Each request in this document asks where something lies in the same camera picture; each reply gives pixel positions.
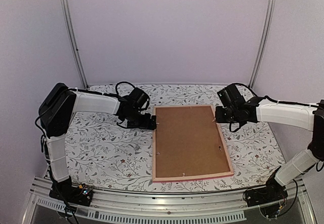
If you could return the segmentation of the pink picture frame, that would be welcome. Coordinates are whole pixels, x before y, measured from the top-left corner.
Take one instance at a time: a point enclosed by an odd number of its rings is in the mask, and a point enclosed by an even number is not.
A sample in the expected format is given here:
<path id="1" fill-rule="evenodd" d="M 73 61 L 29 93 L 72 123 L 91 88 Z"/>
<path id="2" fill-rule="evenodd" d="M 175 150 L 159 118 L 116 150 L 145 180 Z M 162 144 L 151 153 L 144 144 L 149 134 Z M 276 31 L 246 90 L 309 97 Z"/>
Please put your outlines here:
<path id="1" fill-rule="evenodd" d="M 156 106 L 152 181 L 180 182 L 234 175 L 213 105 Z"/>

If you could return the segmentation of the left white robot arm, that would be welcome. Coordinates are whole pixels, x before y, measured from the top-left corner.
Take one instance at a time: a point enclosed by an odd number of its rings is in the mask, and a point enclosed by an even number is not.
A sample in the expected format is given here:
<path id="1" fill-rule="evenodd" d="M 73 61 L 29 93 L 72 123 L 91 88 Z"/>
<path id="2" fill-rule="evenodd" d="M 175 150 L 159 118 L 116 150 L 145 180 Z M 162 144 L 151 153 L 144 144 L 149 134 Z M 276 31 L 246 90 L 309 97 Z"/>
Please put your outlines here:
<path id="1" fill-rule="evenodd" d="M 57 83 L 41 104 L 36 126 L 42 131 L 42 149 L 47 156 L 50 177 L 56 184 L 56 193 L 65 201 L 75 197 L 67 169 L 65 135 L 78 112 L 103 113 L 118 117 L 118 126 L 126 122 L 126 129 L 156 129 L 156 116 L 146 113 L 150 98 L 143 90 L 134 87 L 130 94 L 69 88 Z"/>

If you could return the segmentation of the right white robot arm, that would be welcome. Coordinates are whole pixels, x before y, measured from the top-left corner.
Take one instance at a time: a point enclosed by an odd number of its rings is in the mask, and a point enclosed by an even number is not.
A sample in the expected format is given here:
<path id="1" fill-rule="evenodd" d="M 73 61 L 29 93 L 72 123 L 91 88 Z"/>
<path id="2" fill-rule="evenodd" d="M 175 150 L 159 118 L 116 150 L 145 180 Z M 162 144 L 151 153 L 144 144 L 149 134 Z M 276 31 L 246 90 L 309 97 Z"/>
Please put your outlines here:
<path id="1" fill-rule="evenodd" d="M 245 100 L 237 86 L 233 83 L 218 91 L 222 104 L 216 107 L 217 123 L 238 124 L 239 127 L 247 123 L 277 123 L 312 132 L 308 147 L 268 178 L 261 195 L 265 201 L 272 202 L 281 194 L 281 188 L 323 161 L 323 101 L 307 104 L 257 95 Z"/>

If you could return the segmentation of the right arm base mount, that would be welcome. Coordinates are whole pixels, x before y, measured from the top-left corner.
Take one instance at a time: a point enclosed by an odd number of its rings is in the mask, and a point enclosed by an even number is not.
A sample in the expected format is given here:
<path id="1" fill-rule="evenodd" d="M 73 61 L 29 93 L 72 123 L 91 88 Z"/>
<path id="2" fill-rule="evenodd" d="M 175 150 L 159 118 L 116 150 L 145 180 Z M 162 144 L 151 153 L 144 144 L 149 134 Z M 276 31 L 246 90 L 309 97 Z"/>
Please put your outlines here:
<path id="1" fill-rule="evenodd" d="M 258 206 L 260 213 L 267 219 L 280 216 L 288 203 L 288 193 L 285 187 L 276 189 L 273 186 L 247 188 L 242 194 L 248 207 Z"/>

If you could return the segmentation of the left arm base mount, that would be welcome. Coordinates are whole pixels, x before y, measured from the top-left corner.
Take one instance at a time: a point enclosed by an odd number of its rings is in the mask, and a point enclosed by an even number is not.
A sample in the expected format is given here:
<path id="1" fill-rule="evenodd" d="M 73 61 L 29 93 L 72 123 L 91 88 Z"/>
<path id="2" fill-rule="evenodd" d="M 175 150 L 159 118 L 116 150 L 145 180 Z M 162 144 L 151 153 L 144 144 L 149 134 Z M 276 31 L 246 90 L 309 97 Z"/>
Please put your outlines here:
<path id="1" fill-rule="evenodd" d="M 52 184 L 49 196 L 53 199 L 89 207 L 93 198 L 93 190 L 85 184 L 73 186 L 71 183 L 59 182 Z"/>

